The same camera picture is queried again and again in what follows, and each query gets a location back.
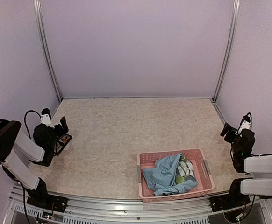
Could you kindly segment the pink plastic basket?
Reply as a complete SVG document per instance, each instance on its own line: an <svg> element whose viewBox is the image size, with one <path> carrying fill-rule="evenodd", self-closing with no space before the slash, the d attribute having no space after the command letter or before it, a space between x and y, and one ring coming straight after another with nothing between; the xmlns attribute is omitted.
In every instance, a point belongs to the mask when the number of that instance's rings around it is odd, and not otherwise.
<svg viewBox="0 0 272 224"><path fill-rule="evenodd" d="M146 180L143 176L143 169L154 168L155 162L157 160L178 153L185 155L190 160L190 162L192 162L195 178L198 181L198 185L188 193L169 196L154 196L153 190L148 188ZM140 153L137 158L137 171L139 196L142 198L144 203L200 197L210 193L210 191L215 188L214 181L208 167L208 162L201 149Z"/></svg>

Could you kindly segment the light blue printed t-shirt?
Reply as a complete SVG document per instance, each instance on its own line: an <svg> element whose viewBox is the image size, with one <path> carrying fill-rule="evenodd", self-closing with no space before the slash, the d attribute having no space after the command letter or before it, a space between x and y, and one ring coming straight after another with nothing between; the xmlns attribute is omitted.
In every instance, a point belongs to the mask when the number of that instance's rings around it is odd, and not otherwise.
<svg viewBox="0 0 272 224"><path fill-rule="evenodd" d="M193 163L181 153L157 160L155 167L143 169L143 176L154 196L184 194L198 186Z"/></svg>

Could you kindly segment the orange round brooch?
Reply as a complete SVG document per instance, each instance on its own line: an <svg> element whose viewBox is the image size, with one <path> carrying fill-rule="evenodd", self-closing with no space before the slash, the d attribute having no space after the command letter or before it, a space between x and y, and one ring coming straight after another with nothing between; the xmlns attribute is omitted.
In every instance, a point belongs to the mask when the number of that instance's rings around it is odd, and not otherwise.
<svg viewBox="0 0 272 224"><path fill-rule="evenodd" d="M70 140L70 137L65 134L65 135L61 136L58 141L62 142L63 144L66 144L69 140Z"/></svg>

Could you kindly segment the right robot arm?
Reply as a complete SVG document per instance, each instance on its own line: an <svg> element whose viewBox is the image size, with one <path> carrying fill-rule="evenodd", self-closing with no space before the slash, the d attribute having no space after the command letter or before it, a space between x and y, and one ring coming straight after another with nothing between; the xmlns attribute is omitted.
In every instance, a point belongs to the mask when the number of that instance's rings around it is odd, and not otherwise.
<svg viewBox="0 0 272 224"><path fill-rule="evenodd" d="M250 123L244 121L238 129L225 123L220 135L231 144L230 154L236 172L256 175L236 180L233 184L235 189L225 197L226 204L236 207L244 195L272 198L272 153L255 156L251 154L255 133L251 130Z"/></svg>

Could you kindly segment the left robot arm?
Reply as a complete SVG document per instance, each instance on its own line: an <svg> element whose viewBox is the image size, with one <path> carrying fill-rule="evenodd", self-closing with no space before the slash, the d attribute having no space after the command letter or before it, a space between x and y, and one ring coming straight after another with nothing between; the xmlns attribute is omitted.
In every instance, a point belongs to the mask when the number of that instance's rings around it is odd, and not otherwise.
<svg viewBox="0 0 272 224"><path fill-rule="evenodd" d="M50 195L46 183L34 175L18 157L15 150L24 153L32 162L48 165L52 151L46 151L31 140L22 130L21 122L0 119L0 165L6 174L20 183L27 192L27 203L48 210L64 210L68 199Z"/></svg>

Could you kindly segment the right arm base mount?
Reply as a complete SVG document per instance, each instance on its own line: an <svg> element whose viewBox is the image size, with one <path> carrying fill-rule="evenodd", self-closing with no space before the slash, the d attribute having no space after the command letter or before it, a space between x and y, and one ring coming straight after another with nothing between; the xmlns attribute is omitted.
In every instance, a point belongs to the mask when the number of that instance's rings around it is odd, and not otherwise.
<svg viewBox="0 0 272 224"><path fill-rule="evenodd" d="M240 195L240 196L231 196L229 194L214 196L210 198L211 208L213 212L228 210L249 204L251 201L249 196Z"/></svg>

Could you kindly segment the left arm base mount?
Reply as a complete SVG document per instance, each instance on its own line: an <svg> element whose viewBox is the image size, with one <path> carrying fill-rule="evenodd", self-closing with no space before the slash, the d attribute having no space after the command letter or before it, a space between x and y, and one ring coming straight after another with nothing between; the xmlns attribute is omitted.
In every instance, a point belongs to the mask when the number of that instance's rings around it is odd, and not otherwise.
<svg viewBox="0 0 272 224"><path fill-rule="evenodd" d="M49 195L47 198L41 198L38 196L29 196L27 199L27 204L33 205L38 208L45 210L51 210L53 212L65 213L67 207L68 198L56 195Z"/></svg>

